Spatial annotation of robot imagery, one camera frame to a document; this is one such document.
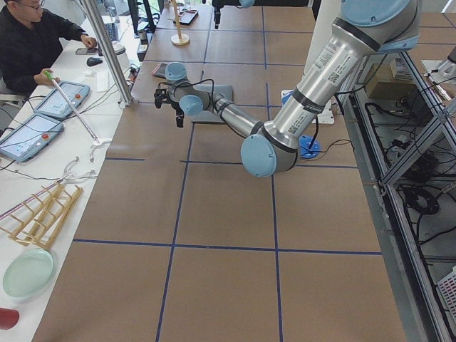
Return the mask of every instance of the black mouse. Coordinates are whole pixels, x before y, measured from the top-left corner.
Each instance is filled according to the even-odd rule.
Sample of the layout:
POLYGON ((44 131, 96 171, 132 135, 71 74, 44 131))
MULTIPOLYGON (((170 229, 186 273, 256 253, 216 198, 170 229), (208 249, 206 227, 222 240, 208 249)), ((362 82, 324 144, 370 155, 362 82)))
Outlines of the black mouse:
POLYGON ((101 58, 98 58, 98 57, 89 57, 89 58, 87 58, 87 65, 88 66, 96 66, 97 64, 100 64, 102 62, 103 61, 101 60, 101 58))

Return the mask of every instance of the red cup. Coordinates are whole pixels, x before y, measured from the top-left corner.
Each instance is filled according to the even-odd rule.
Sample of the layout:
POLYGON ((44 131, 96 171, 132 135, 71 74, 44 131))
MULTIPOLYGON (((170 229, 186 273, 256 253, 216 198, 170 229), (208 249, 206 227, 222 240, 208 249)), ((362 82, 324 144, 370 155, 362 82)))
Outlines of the red cup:
POLYGON ((19 320, 19 311, 0 308, 0 329, 8 330, 19 320))

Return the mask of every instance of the black shirt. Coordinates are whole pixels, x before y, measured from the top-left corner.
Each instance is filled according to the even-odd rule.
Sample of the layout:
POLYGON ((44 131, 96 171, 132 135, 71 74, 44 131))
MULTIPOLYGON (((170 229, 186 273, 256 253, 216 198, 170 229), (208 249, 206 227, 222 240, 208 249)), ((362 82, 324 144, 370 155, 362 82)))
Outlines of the black shirt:
POLYGON ((33 77, 50 68, 63 48, 59 38, 81 40, 84 30, 44 9, 34 30, 17 21, 4 6, 0 12, 0 70, 6 87, 17 93, 30 93, 36 87, 33 77))

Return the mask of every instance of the wooden base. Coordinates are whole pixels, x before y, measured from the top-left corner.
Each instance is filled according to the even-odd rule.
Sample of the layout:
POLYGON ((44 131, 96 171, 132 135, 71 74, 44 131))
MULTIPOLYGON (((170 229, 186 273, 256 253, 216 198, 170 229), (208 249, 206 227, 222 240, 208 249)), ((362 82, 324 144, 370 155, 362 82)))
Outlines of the wooden base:
POLYGON ((179 38, 179 34, 175 34, 171 37, 171 42, 174 45, 185 45, 190 42, 190 37, 187 34, 182 33, 181 38, 179 38))

